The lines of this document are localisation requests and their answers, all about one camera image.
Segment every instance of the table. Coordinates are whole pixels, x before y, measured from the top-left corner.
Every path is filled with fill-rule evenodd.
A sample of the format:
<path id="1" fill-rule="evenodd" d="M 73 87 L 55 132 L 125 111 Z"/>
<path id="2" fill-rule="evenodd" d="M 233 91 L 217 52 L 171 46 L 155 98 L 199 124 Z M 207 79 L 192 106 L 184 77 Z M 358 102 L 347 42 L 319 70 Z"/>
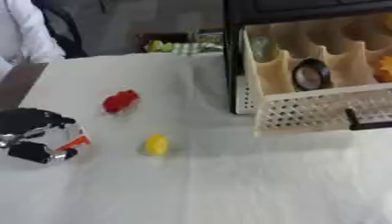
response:
<path id="1" fill-rule="evenodd" d="M 51 64 L 21 105 L 77 118 L 94 148 L 45 168 L 0 155 L 4 223 L 392 221 L 390 129 L 254 138 L 251 117 L 227 112 L 224 79 L 219 54 Z M 140 108 L 97 112 L 118 88 L 138 91 Z M 137 152 L 154 131 L 171 138 L 168 157 Z"/>

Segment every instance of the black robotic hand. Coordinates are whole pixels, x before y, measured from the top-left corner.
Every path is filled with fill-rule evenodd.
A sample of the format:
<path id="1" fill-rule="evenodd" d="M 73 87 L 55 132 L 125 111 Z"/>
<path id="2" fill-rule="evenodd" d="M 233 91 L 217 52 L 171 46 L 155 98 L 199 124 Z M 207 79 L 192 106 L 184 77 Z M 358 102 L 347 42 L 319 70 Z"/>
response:
<path id="1" fill-rule="evenodd" d="M 77 154 L 75 149 L 51 150 L 44 143 L 32 140 L 42 137 L 52 128 L 64 129 L 75 120 L 51 111 L 36 108 L 17 108 L 0 112 L 0 145 L 8 149 L 8 154 L 46 164 L 53 160 L 65 160 Z"/>

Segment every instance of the red toy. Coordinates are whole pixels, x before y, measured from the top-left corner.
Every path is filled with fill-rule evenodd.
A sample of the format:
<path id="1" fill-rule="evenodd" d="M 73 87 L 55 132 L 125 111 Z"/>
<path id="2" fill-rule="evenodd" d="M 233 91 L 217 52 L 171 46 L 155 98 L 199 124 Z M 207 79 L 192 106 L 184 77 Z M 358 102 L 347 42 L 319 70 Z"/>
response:
<path id="1" fill-rule="evenodd" d="M 133 90 L 121 91 L 106 98 L 102 106 L 106 112 L 114 114 L 126 109 L 132 102 L 138 99 L 140 99 L 139 95 Z"/>

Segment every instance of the white sleeve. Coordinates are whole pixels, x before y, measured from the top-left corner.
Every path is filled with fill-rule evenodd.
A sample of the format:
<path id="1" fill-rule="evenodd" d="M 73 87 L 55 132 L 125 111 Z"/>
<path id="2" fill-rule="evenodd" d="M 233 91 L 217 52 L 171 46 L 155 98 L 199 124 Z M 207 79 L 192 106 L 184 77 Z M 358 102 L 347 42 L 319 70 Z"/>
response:
<path id="1" fill-rule="evenodd" d="M 31 0 L 5 0 L 23 36 L 22 53 L 33 63 L 64 58 L 64 51 L 51 38 L 42 12 Z"/>
<path id="2" fill-rule="evenodd" d="M 5 75 L 13 68 L 12 64 L 8 63 L 5 59 L 0 56 L 0 81 Z"/>

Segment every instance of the green object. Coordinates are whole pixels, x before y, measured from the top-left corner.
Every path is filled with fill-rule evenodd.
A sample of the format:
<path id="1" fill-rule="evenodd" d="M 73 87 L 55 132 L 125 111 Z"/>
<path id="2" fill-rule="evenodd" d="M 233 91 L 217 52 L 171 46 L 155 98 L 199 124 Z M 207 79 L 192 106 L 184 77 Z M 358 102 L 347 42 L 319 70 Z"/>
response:
<path id="1" fill-rule="evenodd" d="M 277 56 L 277 45 L 264 36 L 251 36 L 249 38 L 253 58 L 257 62 L 266 62 Z"/>

